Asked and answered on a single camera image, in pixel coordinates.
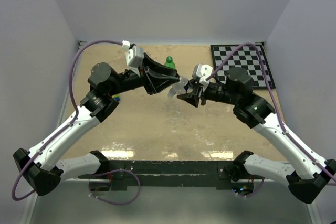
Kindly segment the clear Pepsi bottle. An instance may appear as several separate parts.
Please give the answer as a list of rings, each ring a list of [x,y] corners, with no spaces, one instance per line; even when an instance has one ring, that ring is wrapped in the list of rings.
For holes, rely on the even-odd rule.
[[[189,86],[189,79],[184,76],[180,76],[179,81],[173,84],[168,91],[167,97],[171,99],[175,95],[185,94],[188,92]]]

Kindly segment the green plastic bottle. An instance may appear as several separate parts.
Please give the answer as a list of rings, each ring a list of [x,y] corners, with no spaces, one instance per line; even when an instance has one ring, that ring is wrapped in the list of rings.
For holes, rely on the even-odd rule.
[[[172,62],[166,62],[166,61],[165,61],[164,65],[165,65],[166,67],[169,67],[169,68],[172,68],[172,69],[176,69],[176,66],[175,66],[174,61],[172,61]]]

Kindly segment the green bottle cap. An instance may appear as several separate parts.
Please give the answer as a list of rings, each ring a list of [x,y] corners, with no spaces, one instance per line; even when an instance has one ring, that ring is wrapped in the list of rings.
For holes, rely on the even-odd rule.
[[[173,61],[173,58],[171,57],[171,56],[168,56],[167,58],[166,58],[166,62],[172,62]]]

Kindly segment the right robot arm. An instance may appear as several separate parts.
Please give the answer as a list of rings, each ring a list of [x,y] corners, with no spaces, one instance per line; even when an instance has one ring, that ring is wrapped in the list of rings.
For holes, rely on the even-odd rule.
[[[233,105],[233,114],[266,138],[287,160],[272,161],[251,151],[243,151],[226,171],[233,181],[257,175],[286,187],[301,202],[311,204],[335,175],[335,160],[325,159],[310,149],[285,126],[275,108],[253,92],[253,79],[243,68],[228,71],[225,83],[206,81],[206,74],[193,72],[189,93],[177,98],[194,107],[214,101]]]

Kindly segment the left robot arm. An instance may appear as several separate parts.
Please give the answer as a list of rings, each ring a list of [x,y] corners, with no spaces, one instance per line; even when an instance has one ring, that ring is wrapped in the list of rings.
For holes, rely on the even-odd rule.
[[[29,150],[18,149],[13,158],[20,175],[33,191],[44,196],[61,182],[82,175],[103,178],[109,171],[109,160],[100,151],[62,159],[82,136],[102,123],[118,106],[113,95],[144,87],[149,95],[156,94],[178,83],[177,70],[152,60],[148,55],[140,61],[140,72],[126,70],[117,73],[109,64],[96,64],[88,79],[90,91],[74,113],[50,136]]]

